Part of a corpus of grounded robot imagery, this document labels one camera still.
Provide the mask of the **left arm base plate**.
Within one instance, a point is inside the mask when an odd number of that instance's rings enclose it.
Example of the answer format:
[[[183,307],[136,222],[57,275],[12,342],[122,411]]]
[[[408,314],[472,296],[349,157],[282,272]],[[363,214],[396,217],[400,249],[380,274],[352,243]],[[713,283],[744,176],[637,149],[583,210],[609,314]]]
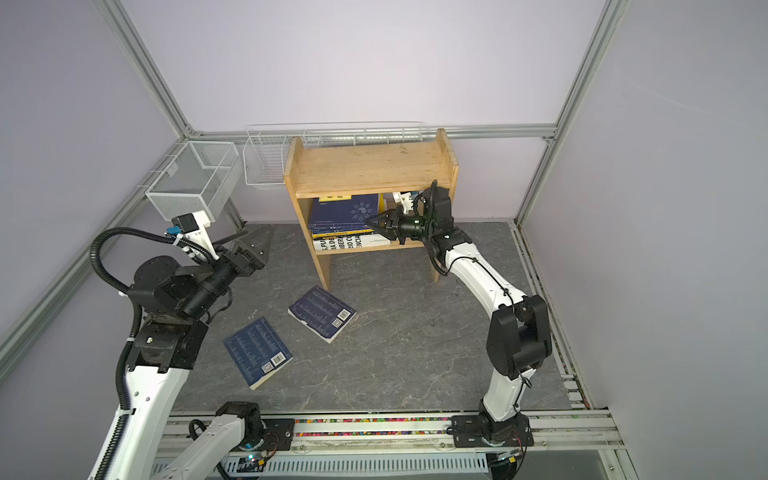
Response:
[[[238,448],[242,451],[288,451],[294,437],[294,418],[247,420],[245,435]]]

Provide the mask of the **white book black lettering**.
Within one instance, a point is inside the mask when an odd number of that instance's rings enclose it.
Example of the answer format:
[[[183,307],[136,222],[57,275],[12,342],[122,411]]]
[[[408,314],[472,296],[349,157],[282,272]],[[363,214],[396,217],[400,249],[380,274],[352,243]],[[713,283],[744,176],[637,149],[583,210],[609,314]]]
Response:
[[[313,245],[316,251],[338,251],[372,248],[388,246],[390,243],[391,241],[389,239],[375,233],[369,235],[313,240]]]

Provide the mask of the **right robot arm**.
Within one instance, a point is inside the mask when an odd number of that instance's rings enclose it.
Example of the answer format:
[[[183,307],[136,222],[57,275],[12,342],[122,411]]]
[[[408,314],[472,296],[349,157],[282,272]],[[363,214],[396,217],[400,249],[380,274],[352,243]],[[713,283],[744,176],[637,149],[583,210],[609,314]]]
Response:
[[[401,245],[408,240],[422,243],[436,273],[461,280],[489,317],[486,352],[493,374],[478,414],[450,427],[455,444],[472,447],[482,442],[520,449],[532,445],[521,400],[552,354],[546,301],[514,287],[490,265],[470,236],[455,225],[450,194],[436,183],[417,194],[410,209],[399,204],[365,223]]]

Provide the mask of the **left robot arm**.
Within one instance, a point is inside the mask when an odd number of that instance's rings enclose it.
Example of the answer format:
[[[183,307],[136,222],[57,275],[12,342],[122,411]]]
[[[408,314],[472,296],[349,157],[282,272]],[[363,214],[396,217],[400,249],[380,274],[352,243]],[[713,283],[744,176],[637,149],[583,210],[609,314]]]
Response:
[[[188,265],[162,255],[141,264],[131,284],[113,276],[102,248],[131,236],[182,249]],[[115,370],[118,408],[91,471],[93,479],[147,479],[171,408],[194,369],[220,298],[232,299],[232,283],[263,269],[274,228],[245,228],[205,247],[173,227],[164,235],[130,227],[98,234],[89,248],[94,273],[132,305],[129,335]]]

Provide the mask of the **yellow book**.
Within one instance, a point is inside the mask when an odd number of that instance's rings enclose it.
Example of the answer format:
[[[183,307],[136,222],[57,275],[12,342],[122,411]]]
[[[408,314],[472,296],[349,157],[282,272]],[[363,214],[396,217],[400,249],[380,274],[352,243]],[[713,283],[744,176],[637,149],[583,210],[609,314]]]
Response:
[[[313,240],[340,238],[348,236],[369,235],[374,231],[371,228],[353,229],[353,230],[331,230],[321,229],[320,231],[312,231],[311,236]]]

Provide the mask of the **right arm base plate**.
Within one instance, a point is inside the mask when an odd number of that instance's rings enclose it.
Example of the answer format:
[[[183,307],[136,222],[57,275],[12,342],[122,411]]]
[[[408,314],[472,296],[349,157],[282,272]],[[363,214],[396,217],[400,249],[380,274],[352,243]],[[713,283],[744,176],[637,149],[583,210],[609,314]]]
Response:
[[[457,448],[530,447],[534,445],[529,418],[518,413],[510,419],[496,422],[486,413],[456,415],[450,419],[446,432]]]

